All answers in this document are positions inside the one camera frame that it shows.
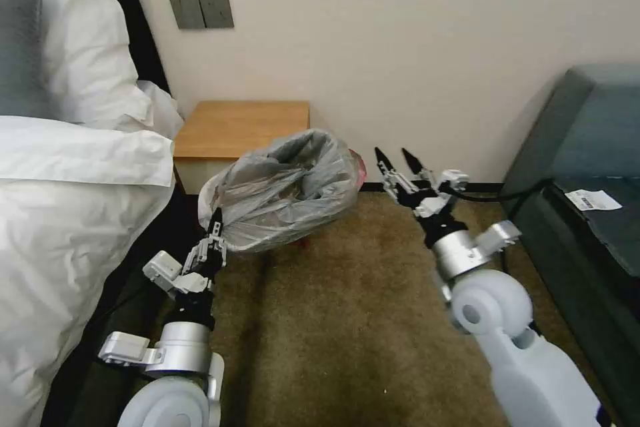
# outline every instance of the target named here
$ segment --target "wall switch panel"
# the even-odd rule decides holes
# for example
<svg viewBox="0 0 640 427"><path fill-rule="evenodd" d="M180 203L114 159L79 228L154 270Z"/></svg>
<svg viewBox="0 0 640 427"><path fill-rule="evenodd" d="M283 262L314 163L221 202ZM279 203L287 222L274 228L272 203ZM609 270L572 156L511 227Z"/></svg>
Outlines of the wall switch panel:
<svg viewBox="0 0 640 427"><path fill-rule="evenodd" d="M229 0L169 0L179 29L233 28Z"/></svg>
<svg viewBox="0 0 640 427"><path fill-rule="evenodd" d="M202 10L200 9L200 0L169 1L171 2L171 8L173 8L175 21L178 24L178 28L180 30L206 28L205 20L202 17Z"/></svg>
<svg viewBox="0 0 640 427"><path fill-rule="evenodd" d="M229 0L200 0L207 28L233 28Z"/></svg>

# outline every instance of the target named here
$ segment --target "clear plastic bag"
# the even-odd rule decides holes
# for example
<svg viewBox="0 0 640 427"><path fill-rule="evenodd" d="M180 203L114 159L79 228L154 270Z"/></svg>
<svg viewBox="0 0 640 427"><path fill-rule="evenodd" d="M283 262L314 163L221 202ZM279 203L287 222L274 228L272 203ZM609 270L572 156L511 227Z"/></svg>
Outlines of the clear plastic bag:
<svg viewBox="0 0 640 427"><path fill-rule="evenodd" d="M200 191L207 228L222 207L229 250L260 252L302 238L338 218L357 199L361 159L337 138L310 129L248 152Z"/></svg>

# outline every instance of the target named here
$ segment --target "paper receipt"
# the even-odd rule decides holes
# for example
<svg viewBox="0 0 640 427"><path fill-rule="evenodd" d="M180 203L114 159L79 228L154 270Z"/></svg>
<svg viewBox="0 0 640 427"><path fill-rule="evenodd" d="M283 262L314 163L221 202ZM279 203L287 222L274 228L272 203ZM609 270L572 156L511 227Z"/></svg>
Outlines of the paper receipt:
<svg viewBox="0 0 640 427"><path fill-rule="evenodd" d="M622 205L617 203L610 195L604 190L589 191L589 190L574 190L569 193L565 193L567 198L571 200L573 205L578 207L578 210L617 210L622 208Z"/></svg>

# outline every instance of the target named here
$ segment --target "white bedsheet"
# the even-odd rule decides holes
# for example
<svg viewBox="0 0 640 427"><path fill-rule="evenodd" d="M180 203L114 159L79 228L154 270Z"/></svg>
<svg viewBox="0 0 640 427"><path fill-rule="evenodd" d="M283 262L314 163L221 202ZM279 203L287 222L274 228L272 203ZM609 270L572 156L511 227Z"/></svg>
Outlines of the white bedsheet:
<svg viewBox="0 0 640 427"><path fill-rule="evenodd" d="M0 151L0 425L37 426L106 277L171 198L172 145L0 117Z"/></svg>

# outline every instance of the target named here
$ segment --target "black cable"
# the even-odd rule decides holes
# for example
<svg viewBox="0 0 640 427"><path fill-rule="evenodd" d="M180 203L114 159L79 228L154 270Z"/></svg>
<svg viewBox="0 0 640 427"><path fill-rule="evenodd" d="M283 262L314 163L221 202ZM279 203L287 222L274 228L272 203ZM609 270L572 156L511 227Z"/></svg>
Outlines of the black cable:
<svg viewBox="0 0 640 427"><path fill-rule="evenodd" d="M551 179L542 179L526 190L510 193L509 195L496 195L494 197L473 197L471 195L465 195L464 193L460 193L452 189L449 183L443 184L440 187L440 190L450 193L452 196L462 200L474 201L474 202L480 202L480 203L500 202L500 201L509 201L509 200L518 199L518 201L513 206L511 211L507 214L507 219L513 221L515 219L515 216L518 214L522 206L527 201L527 199L531 197L533 193L542 190L544 187L546 187L550 183L551 183ZM502 270L505 274L509 273L509 267L507 266L507 252L504 249L500 252L500 270Z"/></svg>
<svg viewBox="0 0 640 427"><path fill-rule="evenodd" d="M529 197L532 193L542 190L550 181L551 181L550 179L542 179L538 181L535 185L532 185L526 190L509 193L507 195L494 195L493 197L474 197L472 195L466 195L465 193L458 192L457 190L454 190L453 188L451 188L451 185L449 185L449 182L443 183L440 186L439 190L462 200L474 201L474 202L480 202L480 203L491 203L491 202L515 200L522 197L524 198Z"/></svg>
<svg viewBox="0 0 640 427"><path fill-rule="evenodd" d="M90 330L95 328L96 326L99 326L100 323L103 320L105 320L107 317L109 317L113 312L118 310L120 307L123 307L125 304L127 304L128 302L136 298L138 295L142 294L144 291L146 291L149 288L149 286L152 286L152 285L154 285L153 282L145 282L140 288L131 292L128 296L123 298L120 302L117 302L112 307L106 309L103 313L98 314L97 316L89 320L87 322L87 326L85 327L85 330Z"/></svg>

